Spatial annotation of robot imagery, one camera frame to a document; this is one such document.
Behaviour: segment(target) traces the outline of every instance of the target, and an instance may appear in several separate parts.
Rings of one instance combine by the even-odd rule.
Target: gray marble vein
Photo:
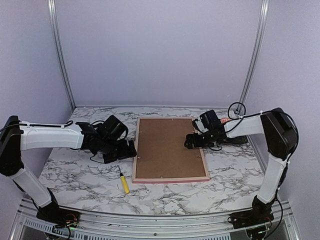
[[[83,107],[71,120],[93,123],[115,115],[135,139],[139,117],[194,117],[203,108]],[[226,117],[225,110],[216,110]],[[132,184],[133,158],[100,164],[84,150],[55,148],[39,177],[62,206],[137,215],[194,215],[237,210],[251,206],[263,180],[263,172],[249,143],[224,145],[221,151],[204,150],[210,181],[178,184]],[[103,161],[101,155],[94,157]],[[130,193],[125,194],[118,165]]]

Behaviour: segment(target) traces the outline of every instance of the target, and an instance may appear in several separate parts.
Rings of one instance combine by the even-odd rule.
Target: table
[[[79,107],[73,121],[106,120],[115,115],[135,139],[139,117],[193,117],[208,109],[169,107]],[[225,109],[215,109],[219,118]],[[132,184],[133,158],[109,164],[90,161],[84,150],[53,149],[39,180],[54,193],[62,206],[103,213],[129,215],[197,215],[248,208],[264,175],[252,146],[224,145],[221,151],[204,149],[210,181],[178,184]],[[102,161],[102,156],[93,158]],[[125,194],[118,165],[130,193]]]

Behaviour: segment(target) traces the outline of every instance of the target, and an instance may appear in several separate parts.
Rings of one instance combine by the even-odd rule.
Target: brown backing board
[[[193,132],[190,117],[139,118],[132,183],[208,181],[203,150],[184,147],[186,135]]]

